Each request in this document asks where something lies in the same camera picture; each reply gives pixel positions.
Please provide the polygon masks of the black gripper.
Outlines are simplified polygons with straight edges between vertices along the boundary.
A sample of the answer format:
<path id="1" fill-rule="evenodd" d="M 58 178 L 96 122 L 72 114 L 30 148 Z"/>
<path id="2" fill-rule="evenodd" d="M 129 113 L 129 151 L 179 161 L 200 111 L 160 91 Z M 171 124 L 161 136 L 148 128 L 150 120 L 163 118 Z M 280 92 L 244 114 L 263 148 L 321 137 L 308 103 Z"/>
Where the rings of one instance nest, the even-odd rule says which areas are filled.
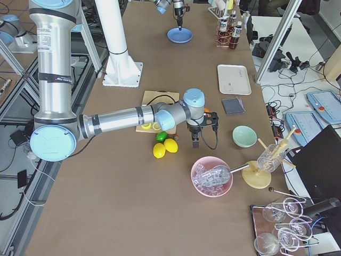
<path id="1" fill-rule="evenodd" d="M 201 135 L 200 123 L 195 119 L 186 121 L 187 129 L 191 132 L 192 147 L 199 148 L 199 136 Z"/>
<path id="2" fill-rule="evenodd" d="M 182 30 L 183 25 L 183 16 L 186 12 L 190 11 L 190 7 L 188 4 L 185 4 L 184 2 L 173 2 L 173 8 L 174 8 L 174 15 L 177 19 L 177 25 L 178 29 Z"/>

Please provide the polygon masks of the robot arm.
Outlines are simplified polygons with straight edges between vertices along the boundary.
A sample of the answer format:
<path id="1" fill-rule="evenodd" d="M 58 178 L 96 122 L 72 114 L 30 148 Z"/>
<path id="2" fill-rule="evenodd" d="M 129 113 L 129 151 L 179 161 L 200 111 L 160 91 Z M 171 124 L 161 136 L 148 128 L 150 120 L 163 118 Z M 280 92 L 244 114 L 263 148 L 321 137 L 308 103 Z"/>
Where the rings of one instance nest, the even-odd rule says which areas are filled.
<path id="1" fill-rule="evenodd" d="M 188 89 L 174 104 L 156 103 L 102 115 L 72 111 L 71 31 L 81 24 L 80 1 L 30 1 L 30 18 L 37 27 L 40 109 L 30 138 L 33 153 L 49 162 L 68 158 L 77 142 L 103 132 L 156 122 L 164 131 L 187 122 L 193 130 L 207 119 L 205 96 Z"/>
<path id="2" fill-rule="evenodd" d="M 177 22 L 179 30 L 183 28 L 183 17 L 185 13 L 190 11 L 188 4 L 185 4 L 182 0 L 155 0 L 152 1 L 157 8 L 157 11 L 164 14 L 167 9 L 173 5 L 174 19 Z"/>

